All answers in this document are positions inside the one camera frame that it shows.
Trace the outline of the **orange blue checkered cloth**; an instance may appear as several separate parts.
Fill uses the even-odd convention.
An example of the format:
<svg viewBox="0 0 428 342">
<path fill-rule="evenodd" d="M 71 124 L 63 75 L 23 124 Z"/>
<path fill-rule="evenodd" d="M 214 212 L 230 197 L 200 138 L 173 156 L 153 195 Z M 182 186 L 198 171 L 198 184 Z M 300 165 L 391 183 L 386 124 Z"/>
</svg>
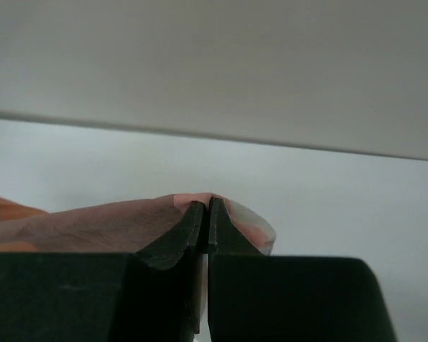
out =
<svg viewBox="0 0 428 342">
<path fill-rule="evenodd" d="M 136 252 L 217 194 L 171 194 L 48 213 L 0 197 L 0 252 Z"/>
</svg>

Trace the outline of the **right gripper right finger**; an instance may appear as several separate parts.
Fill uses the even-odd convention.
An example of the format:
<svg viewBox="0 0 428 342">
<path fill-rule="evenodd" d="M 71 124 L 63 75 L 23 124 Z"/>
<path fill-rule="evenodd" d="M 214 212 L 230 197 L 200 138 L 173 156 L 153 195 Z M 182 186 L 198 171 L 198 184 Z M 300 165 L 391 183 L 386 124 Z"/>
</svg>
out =
<svg viewBox="0 0 428 342">
<path fill-rule="evenodd" d="M 361 259 L 266 256 L 210 203 L 213 341 L 395 341 L 379 282 Z"/>
</svg>

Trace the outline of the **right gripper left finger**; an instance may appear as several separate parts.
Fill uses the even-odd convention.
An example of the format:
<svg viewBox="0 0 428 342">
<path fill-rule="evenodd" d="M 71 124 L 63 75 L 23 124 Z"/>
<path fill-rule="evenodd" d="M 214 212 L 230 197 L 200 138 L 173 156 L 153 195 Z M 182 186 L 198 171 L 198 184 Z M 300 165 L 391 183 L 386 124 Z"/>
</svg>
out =
<svg viewBox="0 0 428 342">
<path fill-rule="evenodd" d="M 136 253 L 0 253 L 0 341 L 192 341 L 204 206 Z"/>
</svg>

